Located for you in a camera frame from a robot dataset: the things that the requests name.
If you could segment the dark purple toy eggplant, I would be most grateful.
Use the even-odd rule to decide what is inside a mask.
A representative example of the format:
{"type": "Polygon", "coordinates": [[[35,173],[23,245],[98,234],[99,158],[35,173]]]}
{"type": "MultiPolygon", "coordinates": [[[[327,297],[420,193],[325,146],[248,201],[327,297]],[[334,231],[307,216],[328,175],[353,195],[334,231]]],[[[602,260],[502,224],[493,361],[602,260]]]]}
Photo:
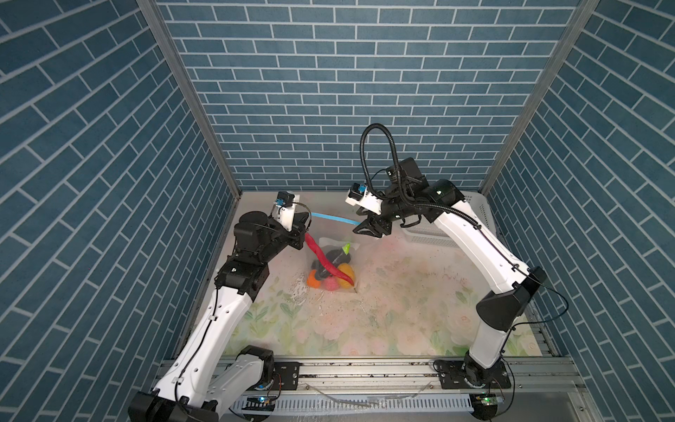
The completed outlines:
{"type": "MultiPolygon", "coordinates": [[[[339,267],[342,264],[349,264],[352,260],[351,256],[351,244],[344,244],[339,247],[324,248],[325,258],[334,266],[339,267]]],[[[315,260],[312,263],[311,268],[316,270],[321,278],[325,278],[330,274],[330,271],[325,268],[325,266],[319,261],[315,260]]]]}

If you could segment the clear zip top bag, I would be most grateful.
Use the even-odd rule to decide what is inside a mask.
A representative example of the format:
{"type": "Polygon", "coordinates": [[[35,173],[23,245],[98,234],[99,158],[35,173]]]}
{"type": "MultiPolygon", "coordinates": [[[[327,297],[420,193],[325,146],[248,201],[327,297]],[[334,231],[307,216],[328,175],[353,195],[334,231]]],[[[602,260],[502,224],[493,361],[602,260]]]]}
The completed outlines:
{"type": "Polygon", "coordinates": [[[305,283],[309,288],[328,292],[356,293],[357,265],[363,259],[364,245],[353,230],[353,218],[314,213],[305,244],[309,266],[305,283]]]}

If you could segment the red toy chili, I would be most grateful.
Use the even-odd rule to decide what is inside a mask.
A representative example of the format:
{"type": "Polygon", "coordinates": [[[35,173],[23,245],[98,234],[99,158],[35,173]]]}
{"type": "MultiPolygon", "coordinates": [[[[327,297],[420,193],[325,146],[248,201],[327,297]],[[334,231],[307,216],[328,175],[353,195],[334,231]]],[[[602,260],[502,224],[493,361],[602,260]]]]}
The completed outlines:
{"type": "Polygon", "coordinates": [[[318,266],[325,270],[328,274],[333,277],[337,277],[341,281],[345,281],[348,285],[348,288],[353,288],[355,286],[354,277],[345,273],[339,269],[341,264],[348,264],[350,261],[350,253],[346,251],[345,248],[339,248],[337,251],[338,255],[335,255],[334,258],[329,258],[326,252],[319,246],[318,242],[312,237],[309,233],[304,235],[305,244],[309,249],[314,253],[318,266]]]}

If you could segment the orange toy fruit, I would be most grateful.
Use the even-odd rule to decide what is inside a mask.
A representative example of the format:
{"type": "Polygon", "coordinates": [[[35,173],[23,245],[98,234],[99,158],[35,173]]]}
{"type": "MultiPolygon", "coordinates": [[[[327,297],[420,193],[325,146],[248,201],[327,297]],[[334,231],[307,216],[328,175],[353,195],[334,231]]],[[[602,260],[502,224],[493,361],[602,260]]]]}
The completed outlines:
{"type": "Polygon", "coordinates": [[[311,270],[307,277],[307,285],[310,288],[320,289],[322,282],[316,277],[316,270],[311,270]]]}

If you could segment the pink toy fruit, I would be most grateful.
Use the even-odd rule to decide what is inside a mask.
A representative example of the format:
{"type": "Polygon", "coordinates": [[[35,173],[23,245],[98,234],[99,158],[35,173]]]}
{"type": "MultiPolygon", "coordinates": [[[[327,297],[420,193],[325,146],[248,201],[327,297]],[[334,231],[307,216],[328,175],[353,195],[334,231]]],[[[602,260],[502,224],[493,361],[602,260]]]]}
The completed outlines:
{"type": "Polygon", "coordinates": [[[341,289],[339,280],[332,276],[323,281],[323,288],[327,291],[337,291],[341,289]]]}

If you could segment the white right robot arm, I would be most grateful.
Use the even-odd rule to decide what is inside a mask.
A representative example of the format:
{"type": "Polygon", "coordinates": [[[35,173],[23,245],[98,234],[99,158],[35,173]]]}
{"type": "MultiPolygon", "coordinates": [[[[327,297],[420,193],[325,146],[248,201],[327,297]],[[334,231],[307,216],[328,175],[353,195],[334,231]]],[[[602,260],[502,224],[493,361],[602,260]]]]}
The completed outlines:
{"type": "Polygon", "coordinates": [[[432,185],[414,180],[400,192],[394,185],[382,199],[364,184],[355,183],[346,203],[365,216],[353,232],[371,237],[391,233],[392,223],[410,216],[427,219],[441,229],[472,260],[487,279],[490,291],[476,306],[477,334],[462,364],[465,382],[483,388],[503,372],[500,362],[509,332],[538,290],[546,274],[517,258],[486,230],[462,192],[450,181],[432,185]]]}

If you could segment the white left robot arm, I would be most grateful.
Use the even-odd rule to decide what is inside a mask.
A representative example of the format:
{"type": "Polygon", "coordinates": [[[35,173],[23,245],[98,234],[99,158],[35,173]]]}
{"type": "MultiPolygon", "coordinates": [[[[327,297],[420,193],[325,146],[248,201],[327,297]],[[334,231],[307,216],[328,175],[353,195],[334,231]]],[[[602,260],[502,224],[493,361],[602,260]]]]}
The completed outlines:
{"type": "Polygon", "coordinates": [[[287,247],[302,249],[310,221],[310,212],[293,209],[239,218],[233,251],[214,278],[207,310],[156,386],[135,394],[131,420],[217,421],[246,390],[272,383],[274,354],[257,346],[244,348],[219,377],[214,371],[269,277],[270,262],[287,247]]]}

